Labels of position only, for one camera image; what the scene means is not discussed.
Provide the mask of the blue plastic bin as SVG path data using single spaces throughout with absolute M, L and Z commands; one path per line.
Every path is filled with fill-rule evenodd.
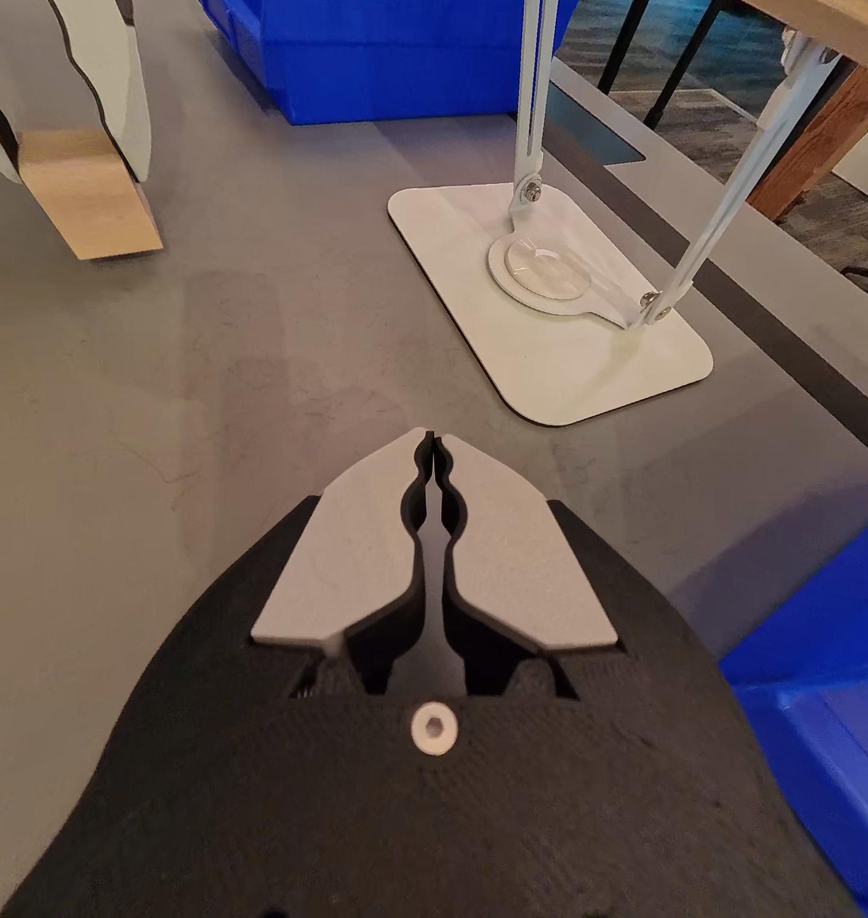
M 719 667 L 786 801 L 868 916 L 868 527 Z
M 522 1 L 203 1 L 291 125 L 516 110 Z

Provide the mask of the grey desk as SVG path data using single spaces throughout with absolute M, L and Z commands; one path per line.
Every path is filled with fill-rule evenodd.
M 165 250 L 80 262 L 0 175 L 0 910 L 180 617 L 411 428 L 562 500 L 715 656 L 868 525 L 854 422 L 699 288 L 703 383 L 561 429 L 506 406 L 387 203 L 506 180 L 508 115 L 295 128 L 197 2 L 134 15 Z

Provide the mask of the brown wooden beam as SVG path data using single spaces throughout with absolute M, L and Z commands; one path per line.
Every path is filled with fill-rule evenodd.
M 818 95 L 747 198 L 777 221 L 812 191 L 868 132 L 868 68 L 847 58 Z

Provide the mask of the wooden cube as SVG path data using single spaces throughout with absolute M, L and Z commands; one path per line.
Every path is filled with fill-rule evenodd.
M 102 129 L 27 131 L 18 139 L 20 178 L 79 260 L 163 249 L 143 190 Z

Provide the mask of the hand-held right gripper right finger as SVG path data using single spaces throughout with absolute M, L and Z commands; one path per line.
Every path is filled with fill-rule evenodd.
M 550 695 L 572 695 L 560 659 L 607 651 L 618 634 L 543 494 L 510 467 L 438 437 L 445 637 L 469 695 L 502 695 L 537 662 Z

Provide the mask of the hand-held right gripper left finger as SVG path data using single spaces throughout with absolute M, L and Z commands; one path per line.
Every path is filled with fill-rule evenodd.
M 346 658 L 371 695 L 421 637 L 428 430 L 350 466 L 319 497 L 251 630 L 259 645 Z

